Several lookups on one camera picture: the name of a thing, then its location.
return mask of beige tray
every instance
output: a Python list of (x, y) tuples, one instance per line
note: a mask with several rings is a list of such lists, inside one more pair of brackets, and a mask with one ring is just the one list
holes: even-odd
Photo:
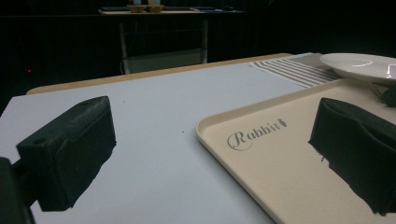
[(202, 119), (196, 132), (277, 223), (396, 223), (395, 213), (375, 215), (308, 144), (322, 97), (396, 124), (396, 108), (378, 102), (364, 82), (341, 79)]

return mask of white table surface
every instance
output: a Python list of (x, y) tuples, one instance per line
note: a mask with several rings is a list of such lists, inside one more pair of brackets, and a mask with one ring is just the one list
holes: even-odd
[(73, 105), (110, 99), (117, 145), (75, 206), (45, 223), (274, 223), (199, 143), (205, 117), (301, 90), (248, 63), (12, 98), (0, 118), (0, 156)]

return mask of small object on shelf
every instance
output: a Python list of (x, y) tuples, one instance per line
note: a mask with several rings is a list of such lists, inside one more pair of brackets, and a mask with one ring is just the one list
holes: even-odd
[(148, 6), (148, 12), (160, 13), (162, 10), (163, 10), (163, 6), (160, 5)]
[(142, 13), (145, 11), (146, 6), (143, 5), (128, 5), (128, 8), (131, 10), (132, 13)]
[(135, 6), (140, 6), (142, 5), (142, 0), (130, 0), (131, 4)]
[(149, 6), (159, 6), (161, 4), (161, 0), (148, 0)]

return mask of dark background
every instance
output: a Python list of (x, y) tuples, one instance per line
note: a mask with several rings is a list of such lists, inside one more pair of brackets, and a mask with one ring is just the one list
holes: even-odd
[[(44, 85), (121, 74), (119, 22), (81, 20), (123, 0), (20, 0), (0, 7), (0, 113), (12, 96)], [(287, 52), (355, 52), (396, 58), (390, 1), (163, 0), (166, 6), (231, 6), (249, 16), (209, 21), (208, 61)], [(66, 15), (61, 21), (45, 16)], [(123, 21), (130, 55), (199, 47), (199, 20)], [(187, 30), (186, 32), (167, 32)]]

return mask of table leg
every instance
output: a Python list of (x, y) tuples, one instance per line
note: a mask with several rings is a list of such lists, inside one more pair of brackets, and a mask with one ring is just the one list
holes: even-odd
[(201, 63), (207, 63), (208, 21), (202, 21)]
[(120, 22), (119, 27), (120, 27), (120, 42), (121, 42), (121, 50), (122, 50), (123, 70), (124, 70), (124, 74), (130, 74), (131, 71), (129, 70), (128, 50), (126, 47), (124, 25), (122, 22)]

